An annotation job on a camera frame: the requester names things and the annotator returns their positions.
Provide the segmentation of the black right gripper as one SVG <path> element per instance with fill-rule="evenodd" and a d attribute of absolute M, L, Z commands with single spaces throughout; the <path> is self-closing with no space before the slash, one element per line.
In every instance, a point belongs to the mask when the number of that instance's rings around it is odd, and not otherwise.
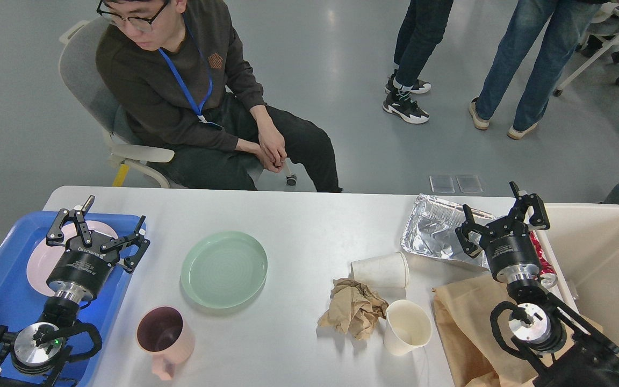
<path fill-rule="evenodd" d="M 550 221 L 538 194 L 528 194 L 519 189 L 514 181 L 510 181 L 509 186 L 515 198 L 514 205 L 508 211 L 509 216 L 484 226 L 475 222 L 468 205 L 462 205 L 466 220 L 455 229 L 455 235 L 463 252 L 469 257 L 475 258 L 484 250 L 492 277 L 497 282 L 535 280 L 541 263 L 525 223 L 528 209 L 531 209 L 529 224 L 532 230 L 548 230 Z M 472 241 L 471 233 L 478 234 L 479 241 Z"/>

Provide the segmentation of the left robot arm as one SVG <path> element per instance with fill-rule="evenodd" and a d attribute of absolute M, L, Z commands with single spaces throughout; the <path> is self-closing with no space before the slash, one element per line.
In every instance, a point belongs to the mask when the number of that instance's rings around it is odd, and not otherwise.
<path fill-rule="evenodd" d="M 145 218 L 75 209 L 20 218 L 0 246 L 0 386 L 84 386 L 150 244 Z"/>

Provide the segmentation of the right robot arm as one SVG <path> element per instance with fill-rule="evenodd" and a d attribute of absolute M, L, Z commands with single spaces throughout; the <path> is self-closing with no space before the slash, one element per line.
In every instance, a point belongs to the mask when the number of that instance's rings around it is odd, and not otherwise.
<path fill-rule="evenodd" d="M 535 386 L 619 386 L 619 347 L 541 284 L 530 231 L 550 228 L 543 201 L 509 186 L 515 201 L 506 216 L 481 225 L 463 205 L 466 219 L 455 230 L 469 257 L 484 252 L 510 296 L 491 312 L 492 335 L 506 353 L 530 363 Z"/>

